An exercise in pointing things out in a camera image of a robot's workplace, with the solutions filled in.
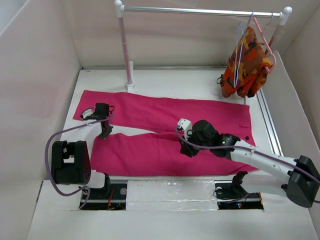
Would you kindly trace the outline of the pink trousers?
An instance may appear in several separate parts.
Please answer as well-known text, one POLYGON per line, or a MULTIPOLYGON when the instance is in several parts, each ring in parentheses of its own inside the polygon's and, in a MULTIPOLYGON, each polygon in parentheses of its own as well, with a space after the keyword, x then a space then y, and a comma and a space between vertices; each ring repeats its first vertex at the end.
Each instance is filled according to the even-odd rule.
POLYGON ((253 171, 250 165, 216 157, 207 150, 201 150, 192 158, 181 154, 175 133, 180 119, 192 123, 206 120, 220 133, 229 133, 254 144, 247 105, 86 90, 74 119, 79 120, 84 110, 97 103, 114 106, 112 125, 145 130, 144 134, 133 136, 115 133, 106 139, 97 137, 90 160, 97 172, 128 177, 198 177, 253 171))

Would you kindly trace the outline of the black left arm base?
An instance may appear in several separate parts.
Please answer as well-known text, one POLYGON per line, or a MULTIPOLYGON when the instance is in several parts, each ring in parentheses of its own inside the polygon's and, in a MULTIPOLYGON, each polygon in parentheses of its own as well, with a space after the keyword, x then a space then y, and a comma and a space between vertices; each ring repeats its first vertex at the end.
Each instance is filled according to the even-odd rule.
POLYGON ((91 188, 86 201, 86 195, 81 195, 79 207, 84 211, 122 211, 126 210, 127 180, 114 180, 106 174, 104 186, 91 188))

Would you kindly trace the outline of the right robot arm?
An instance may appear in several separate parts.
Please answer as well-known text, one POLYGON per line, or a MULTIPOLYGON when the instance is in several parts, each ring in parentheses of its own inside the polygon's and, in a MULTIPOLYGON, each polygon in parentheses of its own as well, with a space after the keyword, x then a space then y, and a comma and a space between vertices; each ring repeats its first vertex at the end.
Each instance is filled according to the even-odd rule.
POLYGON ((247 171, 236 174, 228 189, 235 197, 229 196, 228 203, 238 202, 256 192, 287 197, 292 203, 308 209, 317 202, 320 174, 313 161, 304 155, 292 158, 260 151, 238 136, 219 133, 206 120, 192 124, 182 118, 175 132, 181 154, 192 158, 200 150, 207 150, 218 158, 243 163, 268 174, 264 177, 255 177, 247 171))

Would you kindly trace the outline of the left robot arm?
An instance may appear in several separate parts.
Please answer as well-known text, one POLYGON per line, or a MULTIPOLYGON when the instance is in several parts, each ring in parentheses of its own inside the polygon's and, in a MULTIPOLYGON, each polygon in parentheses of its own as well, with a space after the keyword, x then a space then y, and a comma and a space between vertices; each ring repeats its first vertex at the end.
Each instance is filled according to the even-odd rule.
POLYGON ((92 175, 90 158, 95 139, 104 140, 113 127, 109 120, 115 107, 107 103, 96 103, 76 116, 83 123, 76 127, 56 132, 45 146, 45 167, 51 184, 87 185, 92 175))

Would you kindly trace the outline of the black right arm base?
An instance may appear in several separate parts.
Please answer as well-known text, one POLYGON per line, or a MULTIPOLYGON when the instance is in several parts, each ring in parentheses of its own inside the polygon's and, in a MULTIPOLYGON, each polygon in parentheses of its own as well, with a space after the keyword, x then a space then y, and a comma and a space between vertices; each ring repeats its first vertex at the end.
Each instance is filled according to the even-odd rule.
POLYGON ((243 187, 246 171, 238 172, 232 180, 216 181, 212 195, 217 199, 218 210, 263 210, 262 196, 258 192, 248 193, 243 187))

